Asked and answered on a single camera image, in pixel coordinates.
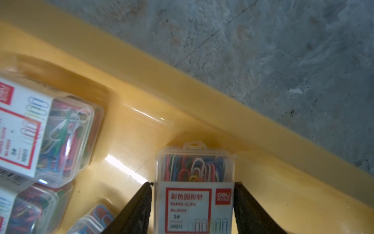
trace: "plastic box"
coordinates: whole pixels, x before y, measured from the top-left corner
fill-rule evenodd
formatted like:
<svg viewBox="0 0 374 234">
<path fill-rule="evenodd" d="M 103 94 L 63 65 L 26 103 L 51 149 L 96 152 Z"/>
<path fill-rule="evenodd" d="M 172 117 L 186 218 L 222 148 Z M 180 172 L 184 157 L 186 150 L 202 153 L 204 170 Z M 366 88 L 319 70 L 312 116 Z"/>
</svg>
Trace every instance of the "plastic box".
<svg viewBox="0 0 374 234">
<path fill-rule="evenodd" d="M 0 76 L 35 91 L 42 86 L 57 95 L 61 93 L 22 73 L 2 72 Z M 60 188 L 90 162 L 104 110 L 73 95 L 54 98 L 49 113 L 48 104 L 37 98 L 30 97 L 28 103 L 28 117 L 39 120 L 40 116 L 48 116 L 34 178 L 50 188 Z M 30 123 L 24 128 L 30 136 L 37 129 Z"/>
<path fill-rule="evenodd" d="M 234 160 L 227 151 L 186 142 L 161 150 L 156 167 L 154 233 L 231 233 Z M 223 191 L 227 206 L 218 207 Z"/>
<path fill-rule="evenodd" d="M 54 99 L 36 171 L 40 183 L 59 188 L 88 164 L 89 157 L 82 160 L 93 118 L 94 110 L 87 104 L 69 97 Z"/>
<path fill-rule="evenodd" d="M 58 200 L 55 212 L 52 215 L 50 224 L 47 229 L 47 233 L 53 233 L 60 226 L 61 220 L 64 216 L 64 211 L 69 202 L 70 195 L 73 192 L 73 183 L 67 183 L 61 188 L 49 190 L 54 193 L 56 199 Z"/>
<path fill-rule="evenodd" d="M 15 199 L 6 234 L 45 234 L 58 227 L 72 191 L 69 183 L 59 191 L 34 184 Z"/>
<path fill-rule="evenodd" d="M 92 216 L 85 215 L 80 218 L 67 234 L 99 234 L 104 230 Z"/>
<path fill-rule="evenodd" d="M 67 234 L 99 234 L 115 218 L 115 215 L 105 205 L 95 205 L 85 216 L 80 218 Z"/>
</svg>

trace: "yellow plastic tray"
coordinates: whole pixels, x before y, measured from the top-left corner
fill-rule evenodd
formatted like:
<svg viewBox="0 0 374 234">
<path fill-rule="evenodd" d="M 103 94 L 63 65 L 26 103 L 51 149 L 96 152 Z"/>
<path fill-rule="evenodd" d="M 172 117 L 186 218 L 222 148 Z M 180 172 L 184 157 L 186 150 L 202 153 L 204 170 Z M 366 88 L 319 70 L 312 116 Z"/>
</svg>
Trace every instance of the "yellow plastic tray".
<svg viewBox="0 0 374 234">
<path fill-rule="evenodd" d="M 0 50 L 17 55 L 25 73 L 106 111 L 59 234 L 99 201 L 119 212 L 140 182 L 154 180 L 159 150 L 192 140 L 236 154 L 235 180 L 290 233 L 373 233 L 369 174 L 50 5 L 2 0 Z"/>
</svg>

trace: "concrete floor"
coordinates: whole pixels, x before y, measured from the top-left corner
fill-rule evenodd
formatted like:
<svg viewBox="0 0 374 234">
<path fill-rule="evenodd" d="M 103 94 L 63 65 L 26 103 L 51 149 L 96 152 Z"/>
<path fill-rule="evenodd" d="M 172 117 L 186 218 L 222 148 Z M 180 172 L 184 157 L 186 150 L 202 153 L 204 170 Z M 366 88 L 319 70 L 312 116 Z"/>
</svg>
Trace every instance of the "concrete floor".
<svg viewBox="0 0 374 234">
<path fill-rule="evenodd" d="M 374 175 L 374 1 L 48 1 Z"/>
</svg>

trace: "barcode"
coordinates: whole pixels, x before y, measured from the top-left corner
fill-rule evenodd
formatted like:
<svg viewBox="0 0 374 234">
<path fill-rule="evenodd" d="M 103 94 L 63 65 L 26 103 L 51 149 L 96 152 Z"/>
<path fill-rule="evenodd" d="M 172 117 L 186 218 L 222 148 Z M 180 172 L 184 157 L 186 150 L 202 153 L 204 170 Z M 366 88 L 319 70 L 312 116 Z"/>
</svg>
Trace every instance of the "barcode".
<svg viewBox="0 0 374 234">
<path fill-rule="evenodd" d="M 9 180 L 12 183 L 16 183 L 18 185 L 20 185 L 23 182 L 28 180 L 27 178 L 25 178 L 23 176 L 20 176 L 16 173 L 13 173 L 11 171 L 7 171 L 7 170 L 4 170 L 4 169 L 0 169 L 0 177 L 4 178 L 6 180 Z"/>
</svg>

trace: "label border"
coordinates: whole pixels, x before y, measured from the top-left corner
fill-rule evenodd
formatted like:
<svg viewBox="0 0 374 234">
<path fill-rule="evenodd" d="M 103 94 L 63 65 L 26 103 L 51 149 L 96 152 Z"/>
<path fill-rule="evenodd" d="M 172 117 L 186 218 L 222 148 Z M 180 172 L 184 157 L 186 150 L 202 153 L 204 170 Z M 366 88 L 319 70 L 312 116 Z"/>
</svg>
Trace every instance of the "label border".
<svg viewBox="0 0 374 234">
<path fill-rule="evenodd" d="M 168 231 L 168 207 L 169 207 L 169 191 L 206 191 L 209 192 L 209 210 L 208 210 L 208 231 L 193 232 L 198 234 L 210 233 L 210 219 L 212 211 L 212 189 L 211 188 L 166 188 L 166 199 L 165 199 L 165 233 L 189 233 L 188 231 Z"/>
<path fill-rule="evenodd" d="M 39 131 L 40 131 L 40 126 L 42 125 L 41 122 L 37 121 L 37 120 L 34 120 L 34 119 L 31 119 L 29 117 L 26 117 L 24 115 L 20 115 L 20 114 L 17 114 L 13 111 L 10 111 L 10 110 L 7 110 L 7 109 L 4 109 L 2 107 L 0 107 L 0 111 L 3 111 L 3 112 L 6 112 L 8 114 L 11 114 L 11 115 L 14 115 L 14 116 L 17 116 L 21 119 L 24 119 L 24 120 L 27 120 L 27 121 L 30 121 L 30 122 L 33 122 L 35 124 L 37 124 L 37 127 L 36 127 L 36 134 L 34 136 L 34 142 L 33 142 L 33 147 L 31 148 L 31 154 L 30 154 L 30 159 L 29 159 L 29 162 L 28 162 L 28 165 L 25 166 L 25 165 L 22 165 L 20 163 L 17 163 L 17 162 L 13 162 L 12 160 L 9 160 L 9 159 L 6 159 L 6 158 L 3 158 L 0 156 L 0 160 L 2 161 L 5 161 L 5 162 L 8 162 L 8 163 L 11 163 L 11 164 L 14 164 L 14 165 L 17 165 L 19 167 L 22 167 L 22 168 L 25 168 L 25 169 L 28 169 L 30 170 L 31 169 L 31 165 L 33 163 L 33 157 L 34 157 L 34 152 L 35 152 L 35 145 L 36 145 L 36 141 L 38 140 L 38 135 L 39 135 Z"/>
</svg>

